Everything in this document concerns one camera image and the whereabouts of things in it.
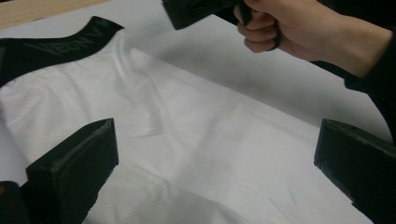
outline white surface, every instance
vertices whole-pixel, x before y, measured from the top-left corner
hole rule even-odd
[[[171,106],[167,107],[164,120],[173,120],[177,128],[188,132],[181,140],[177,135],[166,137],[171,145],[164,144],[160,135],[157,140],[140,142],[140,132],[153,128],[143,126],[140,131],[134,130],[136,138],[128,144],[137,146],[134,148],[154,150],[155,145],[166,149],[161,153],[138,149],[128,155],[121,146],[125,155],[122,160],[143,167],[175,188],[223,204],[252,222],[370,223],[313,165],[323,118],[347,122],[390,139],[385,121],[365,94],[346,90],[340,78],[279,50],[250,53],[236,28],[216,17],[175,31],[160,1],[155,0],[113,0],[1,30],[0,37],[71,35],[93,15],[123,25],[134,48],[194,74],[132,51],[138,67],[158,80],[150,85],[154,89],[159,88],[156,85],[165,88],[160,88],[167,96],[163,99],[170,101],[163,103]],[[170,87],[164,86],[167,80]],[[61,136],[100,117],[87,117],[67,132],[55,133],[59,135],[51,138],[52,143],[42,144],[56,144]],[[167,128],[175,128],[171,121]],[[129,133],[122,124],[116,119],[118,135],[127,139],[123,135]],[[22,150],[30,150],[22,140],[17,143]],[[31,153],[27,153],[30,161],[40,154],[33,150]],[[0,165],[3,172],[4,163]],[[19,171],[13,175],[23,178]]]
[[[120,165],[87,221],[369,223],[313,165],[317,127],[126,40],[121,31],[97,54],[0,90],[29,161],[81,125],[115,119]]]
[[[236,28],[215,16],[175,31],[158,0],[112,0],[0,30],[0,37],[60,37],[93,16],[126,28],[134,48],[319,127],[335,119],[390,141],[386,122],[364,94],[311,63],[275,50],[254,54]]]

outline black trim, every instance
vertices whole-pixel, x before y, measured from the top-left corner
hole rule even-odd
[[[26,73],[93,55],[121,29],[113,21],[92,17],[83,29],[68,37],[0,39],[0,87]]]

